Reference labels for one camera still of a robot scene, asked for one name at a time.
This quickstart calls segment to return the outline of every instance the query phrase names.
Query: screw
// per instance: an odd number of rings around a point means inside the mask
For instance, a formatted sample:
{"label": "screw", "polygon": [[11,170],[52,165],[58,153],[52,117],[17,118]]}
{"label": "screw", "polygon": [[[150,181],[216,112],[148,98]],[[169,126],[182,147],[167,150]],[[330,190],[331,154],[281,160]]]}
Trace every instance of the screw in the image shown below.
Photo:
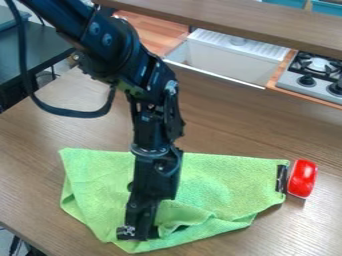
{"label": "screw", "polygon": [[102,44],[104,46],[111,46],[113,43],[113,37],[110,34],[105,34],[102,38]]}
{"label": "screw", "polygon": [[90,28],[89,28],[89,33],[92,36],[97,36],[98,34],[100,34],[100,25],[99,25],[99,23],[97,23],[97,22],[91,23]]}
{"label": "screw", "polygon": [[72,58],[73,58],[75,61],[78,61],[78,60],[80,59],[80,55],[75,54]]}

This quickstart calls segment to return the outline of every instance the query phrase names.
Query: gas burner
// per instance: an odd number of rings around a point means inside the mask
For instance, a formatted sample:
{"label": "gas burner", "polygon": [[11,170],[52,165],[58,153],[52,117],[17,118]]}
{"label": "gas burner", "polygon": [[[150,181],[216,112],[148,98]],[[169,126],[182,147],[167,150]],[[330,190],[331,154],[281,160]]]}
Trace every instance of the gas burner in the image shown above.
{"label": "gas burner", "polygon": [[316,85],[315,79],[313,79],[311,74],[305,74],[298,78],[297,83],[304,87],[314,87]]}
{"label": "gas burner", "polygon": [[336,76],[342,72],[342,62],[320,55],[299,52],[290,64],[289,71],[302,75],[312,74],[314,78],[337,82]]}
{"label": "gas burner", "polygon": [[342,79],[340,78],[336,83],[329,85],[327,91],[334,96],[342,97]]}
{"label": "gas burner", "polygon": [[329,74],[335,73],[339,70],[339,68],[331,65],[329,60],[320,57],[313,57],[311,59],[311,64],[307,68],[315,72]]}

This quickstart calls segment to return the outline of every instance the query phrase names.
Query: green microfiber cloth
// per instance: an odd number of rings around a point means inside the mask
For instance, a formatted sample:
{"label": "green microfiber cloth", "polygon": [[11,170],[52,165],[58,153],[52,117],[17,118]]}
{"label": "green microfiber cloth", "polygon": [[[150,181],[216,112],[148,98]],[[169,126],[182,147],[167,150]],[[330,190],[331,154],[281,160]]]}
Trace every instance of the green microfiber cloth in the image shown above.
{"label": "green microfiber cloth", "polygon": [[[248,227],[259,212],[285,200],[275,187],[277,165],[288,165],[286,160],[185,153],[177,198],[163,201],[156,216],[161,238],[118,241],[116,228],[124,224],[134,156],[83,149],[64,149],[60,154],[66,170],[61,207],[99,240],[128,253]],[[190,227],[173,232],[180,225]]]}

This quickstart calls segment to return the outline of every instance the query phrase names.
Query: green towel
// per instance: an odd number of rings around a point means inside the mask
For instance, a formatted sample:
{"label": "green towel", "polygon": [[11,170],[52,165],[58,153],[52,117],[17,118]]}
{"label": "green towel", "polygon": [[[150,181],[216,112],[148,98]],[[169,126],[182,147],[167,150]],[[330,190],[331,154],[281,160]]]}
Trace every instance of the green towel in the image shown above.
{"label": "green towel", "polygon": [[[185,153],[175,201],[163,201],[155,224],[160,239],[118,241],[124,223],[127,184],[132,181],[131,153],[64,149],[66,178],[61,207],[87,225],[102,242],[128,253],[172,247],[248,227],[256,215],[285,195],[275,191],[277,165],[286,160]],[[173,231],[180,225],[190,226]]]}

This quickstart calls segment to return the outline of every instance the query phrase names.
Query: black cable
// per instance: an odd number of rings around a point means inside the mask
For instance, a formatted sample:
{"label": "black cable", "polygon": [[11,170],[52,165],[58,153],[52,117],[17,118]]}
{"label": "black cable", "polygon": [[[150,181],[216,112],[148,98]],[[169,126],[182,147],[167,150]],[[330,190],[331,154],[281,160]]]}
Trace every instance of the black cable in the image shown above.
{"label": "black cable", "polygon": [[20,242],[20,238],[17,236],[14,236],[10,250],[9,250],[9,256],[12,256],[16,252],[16,250],[18,249],[19,242]]}
{"label": "black cable", "polygon": [[55,67],[53,65],[51,66],[51,75],[52,75],[52,79],[56,80]]}
{"label": "black cable", "polygon": [[34,10],[31,10],[31,11],[34,13],[34,15],[37,16],[37,18],[39,19],[40,23],[42,23],[42,26],[45,27],[45,22],[42,19],[42,17],[40,17],[40,15],[36,11],[34,11]]}
{"label": "black cable", "polygon": [[24,87],[27,91],[27,94],[31,97],[33,102],[40,107],[42,110],[49,112],[54,115],[59,116],[67,116],[67,117],[76,117],[76,118],[97,118],[106,115],[114,101],[115,97],[115,85],[112,85],[110,87],[110,91],[108,94],[107,102],[103,105],[102,108],[92,111],[92,112],[86,112],[86,111],[77,111],[77,110],[71,110],[71,109],[64,109],[64,108],[57,108],[53,107],[51,105],[48,105],[44,102],[42,102],[37,96],[34,94],[32,82],[29,78],[29,74],[27,71],[27,60],[26,60],[26,31],[23,24],[23,21],[21,19],[20,13],[14,4],[13,0],[5,0],[8,8],[11,10],[16,23],[18,27],[18,48],[19,48],[19,67],[21,72],[21,77],[23,80]]}

